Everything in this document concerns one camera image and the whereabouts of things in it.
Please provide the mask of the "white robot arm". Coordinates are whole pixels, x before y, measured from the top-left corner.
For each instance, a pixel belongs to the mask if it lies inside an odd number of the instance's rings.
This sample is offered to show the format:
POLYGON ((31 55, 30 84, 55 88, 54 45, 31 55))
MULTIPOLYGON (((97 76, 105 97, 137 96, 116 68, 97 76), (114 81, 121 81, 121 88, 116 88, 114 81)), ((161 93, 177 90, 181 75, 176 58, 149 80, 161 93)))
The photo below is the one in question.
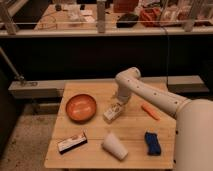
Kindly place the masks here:
POLYGON ((213 171, 213 101, 162 91, 140 76, 136 67, 118 73, 117 99, 127 103, 134 92, 176 119, 173 171, 213 171))

